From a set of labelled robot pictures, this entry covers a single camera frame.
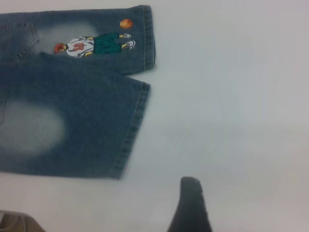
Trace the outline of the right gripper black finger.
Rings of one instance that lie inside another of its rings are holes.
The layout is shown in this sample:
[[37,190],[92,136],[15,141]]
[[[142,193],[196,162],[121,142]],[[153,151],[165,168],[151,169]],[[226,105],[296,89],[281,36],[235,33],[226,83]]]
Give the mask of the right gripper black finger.
[[182,177],[180,198],[169,232],[212,232],[201,183],[194,177]]

